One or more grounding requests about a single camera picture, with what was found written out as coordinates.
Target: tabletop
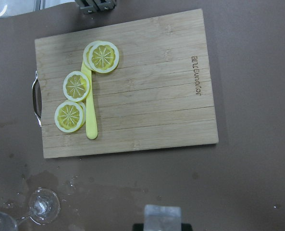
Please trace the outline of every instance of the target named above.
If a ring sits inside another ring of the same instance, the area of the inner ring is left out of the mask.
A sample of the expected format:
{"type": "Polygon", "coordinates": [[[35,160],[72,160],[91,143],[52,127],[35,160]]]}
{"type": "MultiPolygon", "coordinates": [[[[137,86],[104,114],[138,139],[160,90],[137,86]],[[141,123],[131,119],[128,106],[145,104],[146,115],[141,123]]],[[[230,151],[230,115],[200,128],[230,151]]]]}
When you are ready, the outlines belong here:
{"type": "Polygon", "coordinates": [[[0,211],[54,190],[57,219],[20,230],[132,230],[146,204],[179,206],[195,231],[285,230],[285,0],[75,3],[0,19],[0,211]],[[34,40],[201,8],[219,143],[44,159],[33,111],[34,40]]]}

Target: brand logo on cutting board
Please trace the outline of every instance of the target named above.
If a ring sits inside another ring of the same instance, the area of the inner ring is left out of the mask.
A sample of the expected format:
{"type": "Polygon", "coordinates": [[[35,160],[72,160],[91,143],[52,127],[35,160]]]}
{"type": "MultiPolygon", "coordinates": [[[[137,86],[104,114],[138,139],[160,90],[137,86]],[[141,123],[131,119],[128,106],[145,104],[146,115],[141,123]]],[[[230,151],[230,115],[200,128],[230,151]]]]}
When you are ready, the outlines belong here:
{"type": "Polygon", "coordinates": [[[202,87],[200,85],[200,69],[198,67],[198,56],[191,57],[192,68],[194,69],[194,78],[195,78],[195,86],[196,86],[196,95],[201,95],[202,87]]]}

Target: cutting board handle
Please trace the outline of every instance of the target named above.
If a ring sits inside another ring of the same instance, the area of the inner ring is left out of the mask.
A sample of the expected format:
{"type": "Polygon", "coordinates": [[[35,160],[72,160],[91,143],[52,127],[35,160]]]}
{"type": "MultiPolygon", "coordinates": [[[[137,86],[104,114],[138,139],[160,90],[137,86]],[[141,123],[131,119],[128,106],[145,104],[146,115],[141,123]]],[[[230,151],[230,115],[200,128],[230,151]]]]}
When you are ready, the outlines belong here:
{"type": "Polygon", "coordinates": [[[40,84],[38,83],[37,71],[36,71],[35,81],[32,83],[32,101],[33,101],[33,110],[37,117],[38,124],[41,127],[42,105],[38,103],[37,101],[38,98],[40,98],[41,100],[41,89],[40,89],[40,84]]]}

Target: wood grain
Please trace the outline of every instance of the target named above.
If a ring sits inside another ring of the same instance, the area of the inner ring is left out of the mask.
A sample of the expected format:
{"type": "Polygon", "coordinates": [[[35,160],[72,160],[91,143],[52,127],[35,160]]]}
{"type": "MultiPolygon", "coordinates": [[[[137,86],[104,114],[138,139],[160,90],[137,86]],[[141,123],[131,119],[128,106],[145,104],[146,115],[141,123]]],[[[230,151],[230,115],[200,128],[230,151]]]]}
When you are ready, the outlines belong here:
{"type": "Polygon", "coordinates": [[[45,158],[218,142],[202,10],[40,38],[35,45],[45,158]],[[54,112],[65,100],[65,76],[80,70],[94,40],[114,43],[120,62],[109,74],[92,75],[99,135],[89,140],[85,126],[59,131],[54,112]]]}

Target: wine glass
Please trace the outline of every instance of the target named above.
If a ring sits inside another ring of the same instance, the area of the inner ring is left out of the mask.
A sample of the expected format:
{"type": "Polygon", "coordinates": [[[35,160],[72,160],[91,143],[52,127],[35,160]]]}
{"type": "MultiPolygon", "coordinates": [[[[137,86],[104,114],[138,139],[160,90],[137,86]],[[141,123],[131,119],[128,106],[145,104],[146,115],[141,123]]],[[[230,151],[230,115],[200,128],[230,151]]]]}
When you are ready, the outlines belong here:
{"type": "Polygon", "coordinates": [[[29,198],[28,209],[28,213],[18,219],[0,212],[0,231],[18,231],[18,226],[29,218],[37,224],[48,224],[58,216],[60,202],[52,190],[38,188],[29,198]]]}

